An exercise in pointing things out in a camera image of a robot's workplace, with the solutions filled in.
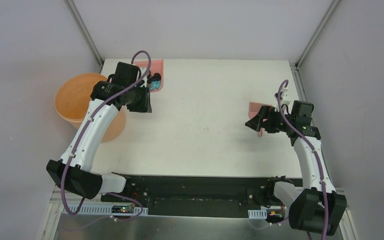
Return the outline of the pink hand brush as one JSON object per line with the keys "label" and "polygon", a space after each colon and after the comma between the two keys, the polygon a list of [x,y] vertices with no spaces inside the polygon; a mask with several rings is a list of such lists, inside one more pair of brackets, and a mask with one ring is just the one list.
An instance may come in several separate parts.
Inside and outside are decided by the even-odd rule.
{"label": "pink hand brush", "polygon": [[249,119],[254,118],[258,114],[258,112],[260,111],[261,107],[263,107],[263,106],[271,107],[272,105],[251,101],[248,105],[248,117],[249,117]]}

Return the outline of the pink plastic dustpan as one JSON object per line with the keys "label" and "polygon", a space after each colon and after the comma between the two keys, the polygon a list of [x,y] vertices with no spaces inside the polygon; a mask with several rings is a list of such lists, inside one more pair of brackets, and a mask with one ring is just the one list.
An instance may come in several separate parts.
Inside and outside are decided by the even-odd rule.
{"label": "pink plastic dustpan", "polygon": [[164,60],[154,59],[151,61],[148,76],[144,79],[143,86],[148,85],[151,93],[157,93],[164,86]]}

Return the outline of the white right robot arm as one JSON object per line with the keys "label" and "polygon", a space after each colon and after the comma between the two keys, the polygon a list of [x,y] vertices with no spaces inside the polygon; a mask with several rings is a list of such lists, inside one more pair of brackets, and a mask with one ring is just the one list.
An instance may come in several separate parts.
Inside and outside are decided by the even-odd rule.
{"label": "white right robot arm", "polygon": [[288,209],[292,229],[333,236],[348,205],[333,186],[322,155],[321,135],[311,126],[314,105],[295,100],[291,112],[272,105],[250,102],[245,126],[268,134],[286,133],[299,161],[303,189],[297,190],[285,176],[270,177],[267,185],[253,195],[260,206],[283,205]]}

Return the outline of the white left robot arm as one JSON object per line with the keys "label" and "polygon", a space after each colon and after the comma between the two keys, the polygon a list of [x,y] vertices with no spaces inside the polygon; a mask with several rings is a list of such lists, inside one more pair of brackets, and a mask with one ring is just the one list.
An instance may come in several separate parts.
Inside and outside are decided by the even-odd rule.
{"label": "white left robot arm", "polygon": [[91,91],[85,117],[75,137],[59,160],[50,160],[46,171],[61,191],[93,199],[113,193],[120,202],[132,198],[133,189],[118,173],[94,173],[93,161],[111,122],[126,107],[131,112],[151,113],[151,90],[147,84],[151,64],[140,68],[119,62],[107,80],[97,82]]}

